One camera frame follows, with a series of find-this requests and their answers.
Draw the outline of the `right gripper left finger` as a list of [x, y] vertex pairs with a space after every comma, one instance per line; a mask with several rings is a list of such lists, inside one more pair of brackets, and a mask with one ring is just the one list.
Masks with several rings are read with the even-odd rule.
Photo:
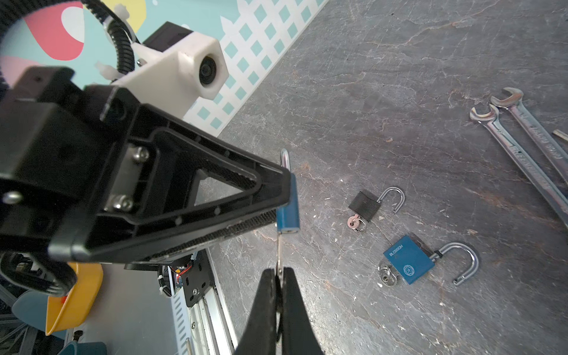
[[260, 277], [245, 331], [234, 354], [276, 354], [277, 287], [273, 269]]

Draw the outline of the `large blue padlock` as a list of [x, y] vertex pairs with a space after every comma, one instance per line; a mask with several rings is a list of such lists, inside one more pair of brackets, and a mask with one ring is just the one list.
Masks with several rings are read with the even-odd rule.
[[470, 266], [452, 280], [455, 286], [459, 286], [472, 278], [478, 272], [480, 266], [478, 254], [465, 243], [447, 243], [428, 256], [406, 235], [384, 251], [383, 255], [405, 282], [411, 285], [426, 275], [435, 266], [437, 260], [442, 260], [443, 257], [453, 250], [465, 251], [470, 257]]

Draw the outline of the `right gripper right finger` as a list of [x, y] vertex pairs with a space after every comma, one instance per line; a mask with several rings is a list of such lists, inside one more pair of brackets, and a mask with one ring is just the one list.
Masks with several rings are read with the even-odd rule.
[[283, 269], [282, 354], [324, 354], [313, 332], [309, 315], [292, 268]]

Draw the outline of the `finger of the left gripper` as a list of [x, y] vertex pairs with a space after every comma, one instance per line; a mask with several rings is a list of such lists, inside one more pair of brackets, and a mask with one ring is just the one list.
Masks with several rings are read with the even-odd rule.
[[95, 140], [67, 169], [74, 195], [48, 247], [54, 260], [173, 263], [275, 222], [291, 201], [286, 168], [128, 90], [86, 87], [73, 115]]

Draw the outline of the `black padlock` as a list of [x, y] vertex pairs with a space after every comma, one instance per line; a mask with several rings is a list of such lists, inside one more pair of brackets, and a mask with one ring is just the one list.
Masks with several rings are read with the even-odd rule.
[[354, 214], [358, 215], [363, 220], [370, 221], [375, 214], [377, 214], [384, 199], [391, 192], [396, 192], [399, 195], [399, 202], [393, 208], [393, 213], [397, 214], [406, 201], [405, 193], [397, 186], [390, 186], [384, 190], [380, 196], [376, 196], [366, 189], [361, 190], [348, 207]]

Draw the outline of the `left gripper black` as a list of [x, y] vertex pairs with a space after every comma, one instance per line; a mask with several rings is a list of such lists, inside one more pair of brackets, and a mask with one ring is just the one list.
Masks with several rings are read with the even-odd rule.
[[106, 201], [133, 95], [73, 75], [29, 67], [1, 99], [2, 251], [45, 252]]

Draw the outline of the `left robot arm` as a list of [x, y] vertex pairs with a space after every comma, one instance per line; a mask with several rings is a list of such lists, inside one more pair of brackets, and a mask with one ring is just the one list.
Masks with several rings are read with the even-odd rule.
[[1, 3], [1, 256], [171, 263], [272, 224], [291, 173], [219, 139], [257, 84], [237, 48], [149, 8]]

